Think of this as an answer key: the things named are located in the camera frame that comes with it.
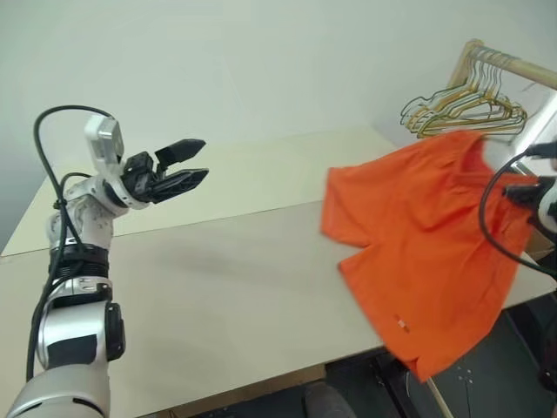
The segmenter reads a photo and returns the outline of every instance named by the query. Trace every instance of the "clothing rack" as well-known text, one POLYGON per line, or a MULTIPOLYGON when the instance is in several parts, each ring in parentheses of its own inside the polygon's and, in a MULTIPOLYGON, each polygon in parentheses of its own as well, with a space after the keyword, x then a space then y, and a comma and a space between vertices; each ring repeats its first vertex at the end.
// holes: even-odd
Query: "clothing rack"
MULTIPOLYGON (((454 69, 453 75, 449 81, 448 87, 456 87, 462 85, 466 82, 468 78, 468 72, 470 70, 469 58, 470 53, 476 48, 486 48, 482 41, 479 39, 472 39, 467 42, 460 54, 459 62, 454 69)), ((499 56, 494 54, 482 54, 472 59, 475 61, 481 61, 486 64, 493 65, 497 68, 501 68, 505 71, 512 72, 518 76, 532 80, 538 84, 543 84, 551 89, 557 90, 557 72, 548 70, 547 68, 540 67, 539 65, 529 63, 523 59, 517 57, 510 57, 507 54, 499 52, 499 56), (500 56, 510 57, 511 59, 501 60, 500 56)))

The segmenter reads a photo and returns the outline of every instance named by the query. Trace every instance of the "shirt sleeve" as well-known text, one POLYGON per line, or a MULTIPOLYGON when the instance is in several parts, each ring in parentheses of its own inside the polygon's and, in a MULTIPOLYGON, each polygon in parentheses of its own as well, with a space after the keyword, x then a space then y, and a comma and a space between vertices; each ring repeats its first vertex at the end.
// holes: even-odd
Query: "shirt sleeve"
POLYGON ((354 167, 329 169, 321 232, 352 246, 369 246, 395 216, 405 172, 419 150, 411 145, 354 167))

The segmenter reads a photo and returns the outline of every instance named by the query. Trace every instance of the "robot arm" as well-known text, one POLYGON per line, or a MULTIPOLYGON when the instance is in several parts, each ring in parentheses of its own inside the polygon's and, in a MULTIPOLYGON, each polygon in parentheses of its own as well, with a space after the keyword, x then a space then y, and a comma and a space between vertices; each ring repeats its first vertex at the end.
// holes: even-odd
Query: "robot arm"
MULTIPOLYGON (((523 152, 525 157, 550 158, 557 171, 557 137, 552 142, 535 144, 523 152)), ((547 236, 557 234, 557 181, 556 177, 538 177, 537 185, 511 185, 505 195, 516 205, 532 211, 532 223, 547 236)))
POLYGON ((97 175, 64 193, 64 209, 77 237, 65 231, 68 220, 62 212, 51 216, 47 227, 50 269, 56 271, 38 312, 36 353, 44 371, 24 386, 9 418, 110 415, 108 362, 125 350, 124 321, 108 275, 112 221, 130 208, 187 192, 208 173, 193 169, 165 175, 169 165, 195 156, 205 145, 201 140, 185 139, 157 151, 159 164, 153 171, 147 152, 123 161, 116 119, 91 117, 85 137, 97 175))

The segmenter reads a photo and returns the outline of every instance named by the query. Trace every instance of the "floor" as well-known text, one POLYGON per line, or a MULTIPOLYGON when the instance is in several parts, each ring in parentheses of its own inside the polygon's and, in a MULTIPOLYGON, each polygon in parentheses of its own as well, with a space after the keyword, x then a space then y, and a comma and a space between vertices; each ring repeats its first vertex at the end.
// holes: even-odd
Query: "floor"
MULTIPOLYGON (((332 363, 327 382, 346 398, 358 418, 399 418, 372 367, 372 357, 369 353, 332 363)), ((541 388, 536 373, 532 355, 504 313, 488 337, 435 381, 455 418, 549 418, 554 397, 541 388)), ((198 418, 304 418, 304 390, 289 388, 198 418)), ((431 392, 411 375, 407 394, 420 417, 442 418, 431 392)))

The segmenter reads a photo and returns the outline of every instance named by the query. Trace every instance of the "white wall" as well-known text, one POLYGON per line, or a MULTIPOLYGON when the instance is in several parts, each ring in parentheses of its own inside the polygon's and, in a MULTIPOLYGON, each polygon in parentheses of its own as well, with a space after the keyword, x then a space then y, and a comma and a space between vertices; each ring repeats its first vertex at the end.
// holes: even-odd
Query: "white wall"
MULTIPOLYGON (((30 131, 46 107, 105 108, 129 153, 388 126, 472 37, 555 69, 557 2, 0 0, 0 246, 42 178, 30 131)), ((54 161, 83 157, 85 120, 46 124, 54 161)))

